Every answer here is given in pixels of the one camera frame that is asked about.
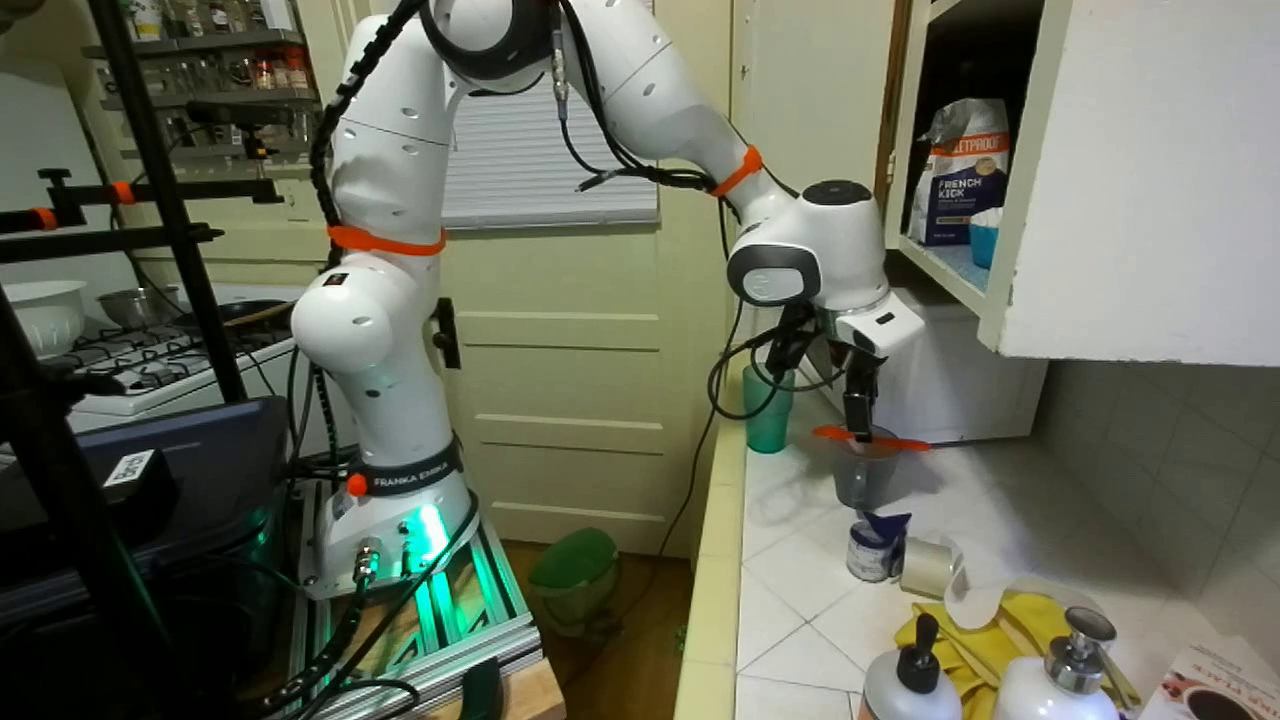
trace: bottle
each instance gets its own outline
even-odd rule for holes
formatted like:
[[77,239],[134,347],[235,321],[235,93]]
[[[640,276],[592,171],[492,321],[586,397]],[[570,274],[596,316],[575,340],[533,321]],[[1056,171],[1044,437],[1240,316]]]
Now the bottle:
[[1073,638],[1046,645],[1046,656],[1013,660],[998,681],[997,720],[1117,720],[1099,693],[1099,645],[1117,642],[1103,612],[1066,609]]
[[877,656],[861,720],[960,720],[960,697],[930,656],[936,621],[921,612],[915,645]]
[[260,0],[260,13],[271,34],[297,34],[291,0]]
[[297,90],[297,93],[313,90],[313,68],[307,68],[307,52],[302,50],[288,50],[282,52],[282,68],[288,68],[288,90]]
[[182,38],[205,38],[205,13],[195,0],[170,0],[168,7],[181,22]]
[[162,42],[159,0],[126,0],[126,24],[138,45]]
[[208,0],[208,28],[210,34],[245,34],[245,22],[235,22],[231,0]]

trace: cabinet door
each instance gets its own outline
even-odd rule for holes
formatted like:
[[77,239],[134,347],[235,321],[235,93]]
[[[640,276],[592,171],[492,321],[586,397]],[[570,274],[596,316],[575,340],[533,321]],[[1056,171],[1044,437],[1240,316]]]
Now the cabinet door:
[[[991,274],[969,249],[886,244],[978,316],[1008,356],[1280,365],[1271,128],[1280,4],[1046,0],[1036,13]],[[915,4],[894,154],[927,124],[930,38],[986,34],[997,0]]]

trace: wall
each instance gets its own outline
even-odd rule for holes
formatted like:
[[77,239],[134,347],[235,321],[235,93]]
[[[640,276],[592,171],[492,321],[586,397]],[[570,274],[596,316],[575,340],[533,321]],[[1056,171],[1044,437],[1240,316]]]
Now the wall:
[[1221,634],[1280,668],[1280,374],[1056,365],[1036,437]]

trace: yellow cloth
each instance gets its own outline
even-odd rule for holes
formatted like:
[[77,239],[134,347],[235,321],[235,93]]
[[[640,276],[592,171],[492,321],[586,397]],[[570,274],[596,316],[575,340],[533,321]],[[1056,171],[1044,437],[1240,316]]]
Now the yellow cloth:
[[[960,693],[965,720],[991,720],[997,689],[1013,660],[1044,656],[1056,638],[1073,638],[1062,603],[1044,593],[1005,593],[986,627],[956,627],[942,603],[915,603],[938,623],[936,664]],[[894,634],[894,645],[915,642],[915,616]]]

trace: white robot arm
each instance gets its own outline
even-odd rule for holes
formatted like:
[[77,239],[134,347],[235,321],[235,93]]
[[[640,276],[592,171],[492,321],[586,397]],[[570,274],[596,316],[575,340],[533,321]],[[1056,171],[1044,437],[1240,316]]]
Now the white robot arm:
[[731,294],[822,311],[831,340],[868,359],[851,374],[863,408],[846,425],[873,429],[877,365],[921,330],[883,284],[873,198],[846,179],[800,198],[780,189],[759,154],[701,99],[640,0],[408,0],[386,22],[362,22],[352,50],[348,109],[320,128],[330,145],[320,206],[330,206],[343,253],[291,311],[301,347],[348,397],[361,441],[361,474],[320,522],[313,598],[396,584],[472,534],[444,389],[422,356],[453,115],[469,93],[519,93],[550,72],[554,90],[570,86],[596,109],[624,171],[659,176],[637,157],[695,163],[701,189],[740,220]]

